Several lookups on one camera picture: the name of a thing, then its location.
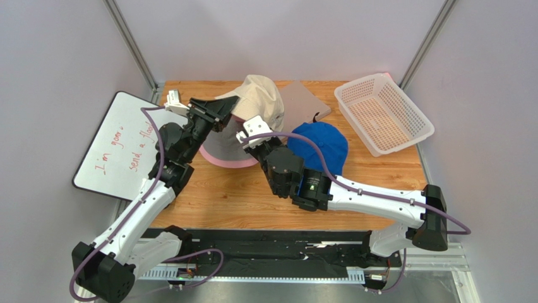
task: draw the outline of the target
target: wooden table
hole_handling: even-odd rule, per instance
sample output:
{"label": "wooden table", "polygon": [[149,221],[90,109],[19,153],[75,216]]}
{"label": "wooden table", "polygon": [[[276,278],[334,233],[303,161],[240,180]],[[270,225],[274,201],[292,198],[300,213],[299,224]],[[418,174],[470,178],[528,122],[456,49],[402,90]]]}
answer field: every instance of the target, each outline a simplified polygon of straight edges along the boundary
{"label": "wooden table", "polygon": [[[168,81],[168,91],[178,89],[184,103],[191,97],[212,100],[241,85],[241,81]],[[291,81],[276,81],[279,88]],[[320,100],[331,107],[322,121],[334,125],[347,138],[349,154],[343,176],[357,182],[392,189],[422,189],[426,185],[414,146],[374,158],[338,109],[334,89],[344,81],[303,81]],[[284,229],[284,230],[374,230],[392,220],[350,211],[304,211],[291,199],[271,193],[259,165],[224,169],[197,154],[191,164],[194,174],[183,192],[153,221],[151,227],[177,225],[184,228]]]}

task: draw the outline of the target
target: metal floor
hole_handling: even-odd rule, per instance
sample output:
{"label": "metal floor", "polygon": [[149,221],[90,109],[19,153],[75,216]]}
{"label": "metal floor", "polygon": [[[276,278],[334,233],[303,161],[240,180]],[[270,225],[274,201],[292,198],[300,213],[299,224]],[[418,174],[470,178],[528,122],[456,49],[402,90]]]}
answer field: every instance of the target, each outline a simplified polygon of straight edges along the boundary
{"label": "metal floor", "polygon": [[[397,278],[390,277],[389,285]],[[138,295],[166,286],[161,281],[138,281],[131,295]],[[198,288],[163,292],[126,302],[182,303],[303,303],[303,302],[368,302],[368,303],[459,303],[456,286],[450,271],[411,271],[405,274],[396,291],[373,295],[360,285],[208,282]]]}

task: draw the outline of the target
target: blue cap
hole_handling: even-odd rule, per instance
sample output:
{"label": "blue cap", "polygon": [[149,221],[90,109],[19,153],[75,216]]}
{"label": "blue cap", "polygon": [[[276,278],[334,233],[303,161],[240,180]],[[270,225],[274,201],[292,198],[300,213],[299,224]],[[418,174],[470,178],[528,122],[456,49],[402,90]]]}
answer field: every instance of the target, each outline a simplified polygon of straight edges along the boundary
{"label": "blue cap", "polygon": [[[293,133],[303,135],[316,143],[325,157],[329,171],[332,174],[342,175],[349,148],[347,140],[337,128],[325,122],[303,123],[295,128]],[[304,159],[304,166],[323,171],[318,154],[308,143],[288,138],[287,145],[292,152]]]}

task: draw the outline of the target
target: beige cap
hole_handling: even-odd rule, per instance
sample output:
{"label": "beige cap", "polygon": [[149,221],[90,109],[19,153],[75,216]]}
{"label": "beige cap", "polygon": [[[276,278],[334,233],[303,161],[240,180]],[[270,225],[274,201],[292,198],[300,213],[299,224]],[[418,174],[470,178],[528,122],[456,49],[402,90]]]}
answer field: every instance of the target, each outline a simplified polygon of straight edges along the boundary
{"label": "beige cap", "polygon": [[257,74],[249,74],[235,90],[218,96],[239,96],[232,114],[245,121],[260,115],[273,131],[284,128],[284,103],[275,83]]}
{"label": "beige cap", "polygon": [[[249,120],[257,115],[274,131],[284,128],[284,103],[275,83],[264,76],[250,74],[235,90],[216,97],[239,96],[232,114],[239,119]],[[236,134],[242,131],[242,122],[231,119],[220,133],[211,132],[200,147],[201,155],[210,163],[228,168],[249,167],[258,163],[242,148]]]}

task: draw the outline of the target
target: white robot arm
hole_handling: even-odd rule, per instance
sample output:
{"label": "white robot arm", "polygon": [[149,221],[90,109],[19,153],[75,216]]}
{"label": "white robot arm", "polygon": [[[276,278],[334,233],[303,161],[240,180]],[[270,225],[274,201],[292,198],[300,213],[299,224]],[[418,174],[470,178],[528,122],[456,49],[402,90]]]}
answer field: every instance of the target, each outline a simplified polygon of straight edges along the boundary
{"label": "white robot arm", "polygon": [[[185,106],[179,102],[177,91],[169,93],[165,108],[187,117],[188,123],[183,127],[168,123],[159,129],[162,146],[158,148],[158,160],[138,197],[90,245],[80,242],[73,249],[74,281],[78,285],[107,302],[121,302],[148,270],[191,252],[191,235],[175,226],[150,242],[137,242],[186,186],[194,171],[189,165],[193,157],[211,130],[226,127],[237,100],[238,97],[212,102],[191,99]],[[293,204],[304,210],[358,211],[396,221],[386,229],[367,233],[361,246],[363,267],[378,264],[406,247],[433,251],[448,248],[446,218],[418,206],[446,212],[440,188],[428,185],[423,191],[396,191],[326,175],[305,168],[304,160],[283,145],[278,133],[273,133],[260,116],[246,121],[244,129],[237,138],[248,141],[245,151],[260,162],[273,194],[292,198]]]}

